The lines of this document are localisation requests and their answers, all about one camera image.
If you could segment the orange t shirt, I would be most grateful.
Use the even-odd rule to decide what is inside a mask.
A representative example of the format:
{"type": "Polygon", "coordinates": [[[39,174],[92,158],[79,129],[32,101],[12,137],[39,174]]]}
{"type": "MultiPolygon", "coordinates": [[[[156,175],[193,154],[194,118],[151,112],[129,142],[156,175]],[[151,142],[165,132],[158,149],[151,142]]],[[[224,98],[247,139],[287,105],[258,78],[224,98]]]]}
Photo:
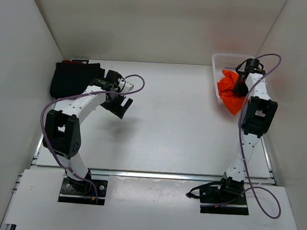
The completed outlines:
{"type": "Polygon", "coordinates": [[[242,109],[245,97],[234,95],[233,89],[238,79],[238,74],[232,70],[222,70],[223,78],[218,82],[218,93],[227,110],[236,115],[242,109]]]}

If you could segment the black t shirt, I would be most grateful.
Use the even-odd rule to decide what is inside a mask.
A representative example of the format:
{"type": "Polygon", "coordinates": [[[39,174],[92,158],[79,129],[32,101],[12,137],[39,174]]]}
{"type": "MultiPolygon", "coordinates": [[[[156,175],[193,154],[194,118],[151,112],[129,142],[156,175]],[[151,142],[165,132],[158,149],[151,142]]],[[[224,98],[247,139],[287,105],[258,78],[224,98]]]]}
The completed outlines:
{"type": "Polygon", "coordinates": [[[49,93],[55,99],[79,95],[93,79],[100,79],[104,75],[105,69],[99,63],[57,62],[49,93]]]}

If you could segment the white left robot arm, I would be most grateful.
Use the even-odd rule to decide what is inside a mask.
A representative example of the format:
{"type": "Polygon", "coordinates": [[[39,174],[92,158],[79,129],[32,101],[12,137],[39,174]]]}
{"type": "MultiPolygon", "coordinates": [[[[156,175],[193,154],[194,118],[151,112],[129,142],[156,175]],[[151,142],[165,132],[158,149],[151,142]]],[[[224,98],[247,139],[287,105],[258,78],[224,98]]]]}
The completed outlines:
{"type": "Polygon", "coordinates": [[[91,190],[91,174],[79,154],[81,148],[80,126],[97,107],[101,106],[120,119],[132,104],[126,95],[132,93],[134,85],[116,71],[101,70],[100,76],[81,82],[69,79],[63,91],[56,95],[58,102],[68,105],[42,112],[43,145],[52,153],[67,178],[74,181],[79,194],[91,190]]]}

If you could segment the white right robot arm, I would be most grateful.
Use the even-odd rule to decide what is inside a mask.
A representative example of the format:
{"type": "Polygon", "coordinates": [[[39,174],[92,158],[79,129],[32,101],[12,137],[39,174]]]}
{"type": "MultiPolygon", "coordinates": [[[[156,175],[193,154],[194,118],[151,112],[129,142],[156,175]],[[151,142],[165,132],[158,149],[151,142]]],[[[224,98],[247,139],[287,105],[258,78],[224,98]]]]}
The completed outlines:
{"type": "Polygon", "coordinates": [[[229,165],[216,189],[219,201],[227,203],[238,198],[244,190],[246,166],[259,139],[267,133],[276,113],[278,103],[268,95],[263,65],[258,59],[249,58],[235,70],[239,78],[234,95],[243,98],[239,116],[239,146],[235,160],[229,165]]]}

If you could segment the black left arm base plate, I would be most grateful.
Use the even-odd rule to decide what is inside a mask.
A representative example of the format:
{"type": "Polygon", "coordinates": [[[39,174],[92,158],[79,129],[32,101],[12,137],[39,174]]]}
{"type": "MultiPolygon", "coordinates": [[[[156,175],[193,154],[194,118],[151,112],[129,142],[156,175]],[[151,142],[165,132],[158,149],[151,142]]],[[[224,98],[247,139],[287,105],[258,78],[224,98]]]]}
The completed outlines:
{"type": "Polygon", "coordinates": [[[81,182],[64,176],[60,188],[58,202],[78,203],[85,205],[104,206],[107,193],[108,180],[91,177],[95,189],[88,182],[81,182]]]}

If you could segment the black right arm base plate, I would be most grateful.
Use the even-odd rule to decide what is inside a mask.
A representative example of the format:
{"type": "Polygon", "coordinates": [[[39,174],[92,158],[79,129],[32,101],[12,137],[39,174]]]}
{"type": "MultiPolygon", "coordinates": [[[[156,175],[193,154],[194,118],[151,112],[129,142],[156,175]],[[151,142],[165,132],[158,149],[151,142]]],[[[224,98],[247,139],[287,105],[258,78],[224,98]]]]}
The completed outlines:
{"type": "Polygon", "coordinates": [[[223,191],[221,182],[196,186],[186,193],[186,197],[200,201],[201,214],[249,215],[246,196],[223,191]]]}

